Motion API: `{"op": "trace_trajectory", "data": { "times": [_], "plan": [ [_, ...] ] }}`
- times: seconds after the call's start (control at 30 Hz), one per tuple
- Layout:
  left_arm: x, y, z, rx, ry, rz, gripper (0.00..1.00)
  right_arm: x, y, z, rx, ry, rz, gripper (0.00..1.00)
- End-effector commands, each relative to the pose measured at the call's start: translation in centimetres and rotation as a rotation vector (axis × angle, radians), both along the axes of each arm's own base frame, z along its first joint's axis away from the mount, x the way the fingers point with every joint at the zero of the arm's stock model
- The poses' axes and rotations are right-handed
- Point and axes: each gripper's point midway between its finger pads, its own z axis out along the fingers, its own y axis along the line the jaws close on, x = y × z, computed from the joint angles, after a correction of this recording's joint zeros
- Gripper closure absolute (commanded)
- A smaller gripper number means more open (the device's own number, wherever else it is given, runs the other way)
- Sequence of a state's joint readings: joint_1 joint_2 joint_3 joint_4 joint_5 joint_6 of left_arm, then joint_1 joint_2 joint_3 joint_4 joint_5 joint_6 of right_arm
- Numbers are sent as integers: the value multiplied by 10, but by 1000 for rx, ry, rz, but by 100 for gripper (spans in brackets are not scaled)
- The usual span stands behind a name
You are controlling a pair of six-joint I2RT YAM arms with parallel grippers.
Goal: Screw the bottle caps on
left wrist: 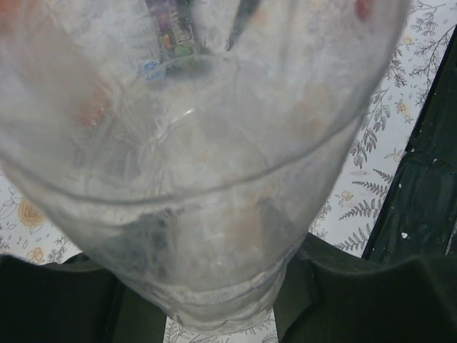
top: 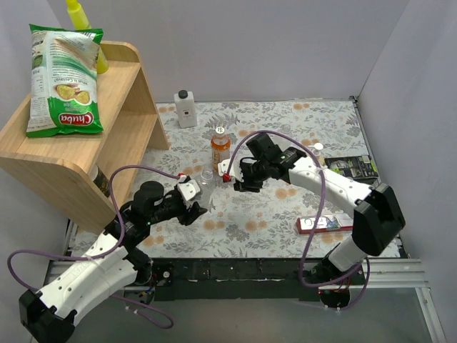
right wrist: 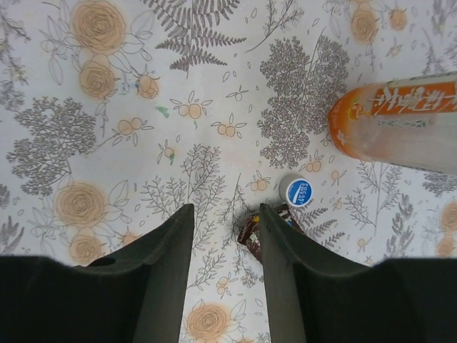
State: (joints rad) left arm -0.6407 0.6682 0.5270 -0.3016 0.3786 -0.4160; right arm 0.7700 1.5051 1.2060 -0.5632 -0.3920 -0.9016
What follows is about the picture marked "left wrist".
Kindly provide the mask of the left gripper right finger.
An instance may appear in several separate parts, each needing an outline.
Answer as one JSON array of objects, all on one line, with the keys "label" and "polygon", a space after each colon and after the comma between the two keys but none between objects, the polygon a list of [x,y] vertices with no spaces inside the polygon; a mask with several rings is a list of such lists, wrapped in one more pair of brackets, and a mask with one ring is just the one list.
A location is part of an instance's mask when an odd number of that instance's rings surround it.
[{"label": "left gripper right finger", "polygon": [[386,266],[309,234],[273,309],[280,342],[455,342],[456,257]]}]

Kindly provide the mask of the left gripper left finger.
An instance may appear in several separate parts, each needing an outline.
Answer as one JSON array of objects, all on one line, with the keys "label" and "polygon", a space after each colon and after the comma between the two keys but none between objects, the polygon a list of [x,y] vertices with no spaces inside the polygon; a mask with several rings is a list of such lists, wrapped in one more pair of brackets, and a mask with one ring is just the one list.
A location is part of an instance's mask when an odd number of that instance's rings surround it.
[{"label": "left gripper left finger", "polygon": [[162,342],[166,315],[84,254],[1,256],[2,342]]}]

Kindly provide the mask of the clear bottle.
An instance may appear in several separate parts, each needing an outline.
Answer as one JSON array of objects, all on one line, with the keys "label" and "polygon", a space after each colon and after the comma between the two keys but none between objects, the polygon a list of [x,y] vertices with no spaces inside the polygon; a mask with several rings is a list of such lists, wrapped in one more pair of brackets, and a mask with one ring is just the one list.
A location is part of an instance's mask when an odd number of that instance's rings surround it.
[{"label": "clear bottle", "polygon": [[164,60],[146,1],[1,3],[1,165],[181,326],[262,322],[382,80],[408,1],[188,1]]}]

